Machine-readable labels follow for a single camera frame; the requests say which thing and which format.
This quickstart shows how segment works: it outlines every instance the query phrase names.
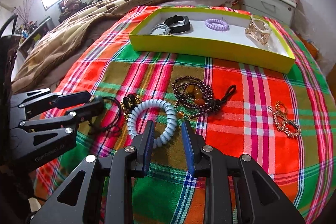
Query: black smartwatch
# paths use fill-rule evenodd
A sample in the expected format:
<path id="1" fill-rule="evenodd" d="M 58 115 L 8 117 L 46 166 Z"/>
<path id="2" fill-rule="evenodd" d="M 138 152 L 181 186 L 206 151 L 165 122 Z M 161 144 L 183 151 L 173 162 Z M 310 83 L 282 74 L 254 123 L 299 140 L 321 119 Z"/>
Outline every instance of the black smartwatch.
<path id="1" fill-rule="evenodd" d="M 184 25 L 171 27 L 172 24 L 183 21 Z M 190 30 L 190 21 L 187 16 L 178 16 L 167 18 L 164 22 L 165 25 L 169 26 L 170 33 L 180 33 Z"/>

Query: bed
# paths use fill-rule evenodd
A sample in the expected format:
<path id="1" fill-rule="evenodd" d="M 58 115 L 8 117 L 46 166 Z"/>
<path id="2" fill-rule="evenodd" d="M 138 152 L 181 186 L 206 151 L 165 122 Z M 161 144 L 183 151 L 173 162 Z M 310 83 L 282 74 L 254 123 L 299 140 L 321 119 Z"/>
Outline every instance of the bed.
<path id="1" fill-rule="evenodd" d="M 41 40 L 20 68 L 12 85 L 15 93 L 59 84 L 73 63 L 116 21 L 139 5 L 226 6 L 236 0 L 103 0 L 85 7 Z"/>
<path id="2" fill-rule="evenodd" d="M 207 144 L 225 154 L 251 154 L 306 222 L 312 223 L 336 187 L 333 169 L 336 106 L 325 78 L 303 43 L 290 28 L 273 22 L 296 58 L 287 75 L 226 60 L 134 52 L 129 33 L 156 9 L 156 6 L 133 8 L 88 47 L 56 90 L 63 93 L 88 90 L 118 100 L 135 93 L 143 95 L 144 100 L 164 98 L 174 104 L 171 84 L 180 76 L 204 80 L 213 87 L 216 98 L 221 98 L 228 86 L 237 85 L 237 92 L 218 115 L 193 120 L 192 127 L 205 137 Z M 278 100 L 288 107 L 289 118 L 301 126 L 302 135 L 298 139 L 289 139 L 276 130 L 267 106 Z M 106 107 L 108 110 L 98 118 L 101 126 L 116 115 L 116 107 Z M 43 117 L 62 114 L 53 109 Z M 157 137 L 165 127 L 164 115 L 156 110 L 147 112 L 139 121 L 140 132 L 149 119 L 155 122 Z M 129 145 L 125 120 L 119 126 L 120 134 L 92 136 L 88 134 L 88 124 L 82 123 L 77 147 L 37 170 L 36 196 L 50 196 L 86 155 L 104 157 Z M 187 172 L 179 126 L 173 142 L 154 151 L 147 177 L 136 179 L 132 192 L 135 223 L 203 223 L 205 180 L 193 179 Z"/>

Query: cardboard tray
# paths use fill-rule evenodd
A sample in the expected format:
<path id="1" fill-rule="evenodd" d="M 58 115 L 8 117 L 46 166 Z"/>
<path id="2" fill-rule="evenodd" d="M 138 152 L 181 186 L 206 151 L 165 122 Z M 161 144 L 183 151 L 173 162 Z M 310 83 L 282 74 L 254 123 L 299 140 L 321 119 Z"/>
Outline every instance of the cardboard tray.
<path id="1" fill-rule="evenodd" d="M 149 34 L 154 26 L 174 15 L 189 17 L 190 30 L 173 35 L 159 35 L 163 33 L 159 29 Z M 209 18 L 225 20 L 230 29 L 220 32 L 207 28 L 204 22 Z M 213 57 L 288 73 L 295 62 L 294 54 L 277 28 L 271 22 L 264 21 L 272 29 L 265 46 L 245 35 L 245 28 L 250 23 L 249 15 L 208 8 L 159 8 L 145 18 L 129 37 L 135 51 Z"/>

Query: brown prayer beads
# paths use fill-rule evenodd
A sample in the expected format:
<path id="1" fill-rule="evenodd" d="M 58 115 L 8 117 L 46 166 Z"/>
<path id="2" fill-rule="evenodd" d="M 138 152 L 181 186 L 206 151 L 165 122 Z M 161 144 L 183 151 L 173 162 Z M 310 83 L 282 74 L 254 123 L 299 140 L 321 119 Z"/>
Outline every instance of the brown prayer beads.
<path id="1" fill-rule="evenodd" d="M 221 106 L 227 102 L 228 97 L 236 91 L 236 85 L 232 85 L 221 100 L 214 100 L 211 86 L 192 76 L 177 78 L 173 82 L 172 88 L 176 97 L 174 108 L 177 111 L 177 117 L 186 119 L 193 119 L 201 115 L 218 112 Z M 190 110 L 198 110 L 198 113 L 189 116 L 185 115 L 183 111 L 177 110 L 179 104 Z"/>

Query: brown blanket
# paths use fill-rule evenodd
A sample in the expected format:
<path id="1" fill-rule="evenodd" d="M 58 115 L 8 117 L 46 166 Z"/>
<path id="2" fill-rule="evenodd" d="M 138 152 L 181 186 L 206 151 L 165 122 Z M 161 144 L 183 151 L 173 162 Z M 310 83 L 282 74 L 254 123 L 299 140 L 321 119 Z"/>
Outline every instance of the brown blanket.
<path id="1" fill-rule="evenodd" d="M 105 20 L 119 20 L 132 8 L 172 0 L 102 0 L 65 20 L 32 50 L 12 84 L 14 93 L 33 90 L 48 73 L 72 57 L 90 31 Z"/>

